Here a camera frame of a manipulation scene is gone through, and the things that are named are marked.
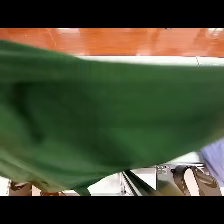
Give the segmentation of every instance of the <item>green fabric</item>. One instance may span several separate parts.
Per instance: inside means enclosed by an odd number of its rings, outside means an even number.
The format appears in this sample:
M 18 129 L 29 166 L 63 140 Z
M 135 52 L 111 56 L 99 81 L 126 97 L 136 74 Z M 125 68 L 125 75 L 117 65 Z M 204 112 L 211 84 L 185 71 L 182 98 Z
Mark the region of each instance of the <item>green fabric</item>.
M 44 191 L 224 134 L 224 68 L 97 62 L 0 40 L 0 175 Z

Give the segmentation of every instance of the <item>light blue fabric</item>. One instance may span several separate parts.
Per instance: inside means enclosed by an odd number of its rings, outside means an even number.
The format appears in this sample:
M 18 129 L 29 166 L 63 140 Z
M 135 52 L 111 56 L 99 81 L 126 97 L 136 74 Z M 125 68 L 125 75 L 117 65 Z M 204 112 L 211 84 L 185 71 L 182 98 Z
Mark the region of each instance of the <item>light blue fabric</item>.
M 205 146 L 201 150 L 210 174 L 216 178 L 220 187 L 224 186 L 224 138 Z

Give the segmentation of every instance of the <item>green cloth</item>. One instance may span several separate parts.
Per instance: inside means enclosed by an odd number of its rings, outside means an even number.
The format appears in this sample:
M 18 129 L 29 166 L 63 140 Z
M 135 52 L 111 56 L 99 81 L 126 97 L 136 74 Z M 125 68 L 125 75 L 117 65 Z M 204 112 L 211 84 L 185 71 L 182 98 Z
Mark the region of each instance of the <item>green cloth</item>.
M 223 128 L 223 67 L 97 62 L 0 40 L 1 176 L 84 192 Z

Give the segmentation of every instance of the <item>white floor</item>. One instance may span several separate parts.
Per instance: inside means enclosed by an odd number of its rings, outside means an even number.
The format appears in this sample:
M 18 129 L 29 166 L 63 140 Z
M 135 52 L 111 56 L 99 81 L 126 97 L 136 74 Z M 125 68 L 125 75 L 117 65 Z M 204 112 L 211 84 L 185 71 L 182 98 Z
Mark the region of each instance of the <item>white floor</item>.
M 161 65 L 189 65 L 189 66 L 224 66 L 224 58 L 211 57 L 173 57 L 173 56 L 77 56 L 87 60 L 127 62 L 139 64 L 161 64 Z M 192 152 L 172 160 L 172 162 L 198 162 L 196 153 Z M 139 169 L 134 171 L 140 178 L 155 188 L 155 170 L 147 172 Z M 118 174 L 111 175 L 89 187 L 92 195 L 119 195 L 120 179 Z M 8 194 L 8 180 L 0 177 L 0 195 Z

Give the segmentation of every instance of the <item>orange wooden surface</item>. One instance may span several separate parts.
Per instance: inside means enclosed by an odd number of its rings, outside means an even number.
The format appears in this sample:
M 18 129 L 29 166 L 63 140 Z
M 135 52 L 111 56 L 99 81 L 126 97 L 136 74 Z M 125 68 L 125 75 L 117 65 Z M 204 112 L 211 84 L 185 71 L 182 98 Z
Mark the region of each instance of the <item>orange wooden surface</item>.
M 224 57 L 222 28 L 0 28 L 0 38 L 77 55 Z

